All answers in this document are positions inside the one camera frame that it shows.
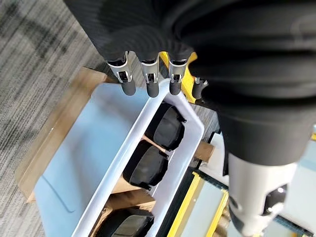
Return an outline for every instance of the robotic hand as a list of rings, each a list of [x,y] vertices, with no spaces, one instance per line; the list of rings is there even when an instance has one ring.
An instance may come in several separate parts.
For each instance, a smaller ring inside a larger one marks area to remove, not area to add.
[[[65,0],[127,95],[126,51],[158,95],[158,53],[167,51],[170,92],[187,60],[197,104],[218,113],[230,176],[229,207],[244,236],[282,210],[316,122],[316,2],[312,0]]]

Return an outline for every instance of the cardboard box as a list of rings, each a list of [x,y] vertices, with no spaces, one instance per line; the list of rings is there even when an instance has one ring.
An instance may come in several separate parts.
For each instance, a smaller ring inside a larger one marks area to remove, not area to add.
[[[89,101],[93,90],[103,82],[117,81],[104,73],[81,68],[60,102],[50,113],[15,172],[17,185],[27,202],[35,200],[33,189],[38,179]]]

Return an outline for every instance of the white tray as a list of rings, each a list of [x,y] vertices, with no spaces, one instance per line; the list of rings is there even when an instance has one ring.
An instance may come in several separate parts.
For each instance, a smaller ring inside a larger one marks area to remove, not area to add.
[[[187,120],[184,138],[154,188],[155,236],[203,135],[185,96],[169,93],[169,80],[150,98],[143,89],[126,96],[118,84],[99,85],[35,187],[48,237],[88,236],[147,126],[164,100]]]

